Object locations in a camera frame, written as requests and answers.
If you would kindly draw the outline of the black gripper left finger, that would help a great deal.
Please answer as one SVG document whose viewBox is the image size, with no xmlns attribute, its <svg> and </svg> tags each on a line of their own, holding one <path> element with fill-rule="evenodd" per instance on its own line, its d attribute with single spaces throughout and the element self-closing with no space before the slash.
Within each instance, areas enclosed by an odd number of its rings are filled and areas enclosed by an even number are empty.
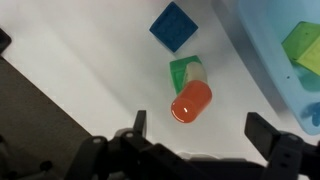
<svg viewBox="0 0 320 180">
<path fill-rule="evenodd" d="M 147 112 L 145 110 L 139 110 L 137 112 L 133 130 L 141 136 L 145 137 L 147 132 Z"/>
</svg>

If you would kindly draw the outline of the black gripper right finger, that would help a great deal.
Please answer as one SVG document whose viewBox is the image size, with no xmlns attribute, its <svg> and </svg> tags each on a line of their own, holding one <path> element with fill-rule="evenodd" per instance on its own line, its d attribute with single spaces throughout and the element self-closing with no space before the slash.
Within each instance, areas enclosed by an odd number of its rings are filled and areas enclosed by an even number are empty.
<svg viewBox="0 0 320 180">
<path fill-rule="evenodd" d="M 265 160 L 269 159 L 281 136 L 276 128 L 256 112 L 247 114 L 244 133 Z"/>
</svg>

